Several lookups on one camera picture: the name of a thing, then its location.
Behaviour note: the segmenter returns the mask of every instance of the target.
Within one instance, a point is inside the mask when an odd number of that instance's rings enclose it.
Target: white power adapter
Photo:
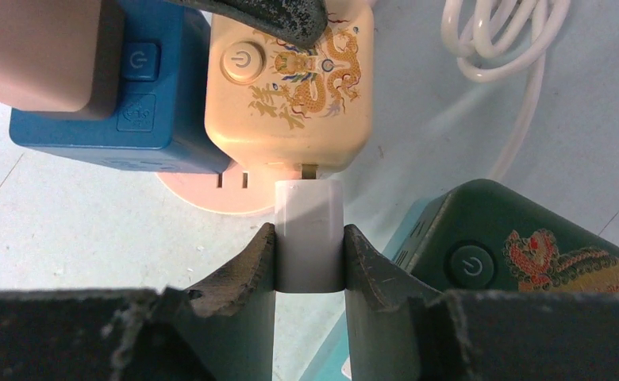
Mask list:
[[[344,289],[342,183],[288,180],[276,183],[275,289],[328,293]]]

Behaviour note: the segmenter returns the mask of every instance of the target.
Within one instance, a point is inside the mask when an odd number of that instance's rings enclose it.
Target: dragon pattern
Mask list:
[[[314,48],[300,49],[260,31],[265,44],[275,46],[271,70],[280,75],[277,83],[250,86],[253,101],[249,107],[260,115],[279,117],[289,128],[305,128],[312,117],[333,117],[347,112],[347,100],[359,97],[357,85],[361,66],[357,58],[358,27],[344,29],[331,21]]]
[[[519,291],[619,292],[619,258],[594,247],[560,255],[555,236],[546,229],[529,238],[513,231],[503,255]]]

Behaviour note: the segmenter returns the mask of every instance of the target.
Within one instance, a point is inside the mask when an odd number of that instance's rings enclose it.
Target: golden dragon illustration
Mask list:
[[[359,97],[358,31],[357,27],[334,30],[329,25],[315,48],[310,50],[255,31],[263,35],[266,44],[283,49],[273,55],[271,67],[281,79],[265,87],[251,86],[254,100],[249,107],[257,109],[261,116],[286,119],[291,129],[305,128],[304,120],[312,116],[332,117],[345,113],[345,99],[353,101]],[[278,99],[280,106],[273,98]]]

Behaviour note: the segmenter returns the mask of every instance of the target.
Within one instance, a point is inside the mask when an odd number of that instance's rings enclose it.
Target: dark green power strip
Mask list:
[[[440,291],[619,292],[619,248],[494,181],[430,202],[394,262]]]

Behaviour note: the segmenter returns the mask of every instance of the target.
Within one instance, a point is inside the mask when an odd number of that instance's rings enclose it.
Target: metal prong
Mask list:
[[[301,179],[303,180],[316,180],[317,170],[319,166],[316,164],[303,164],[300,166]]]

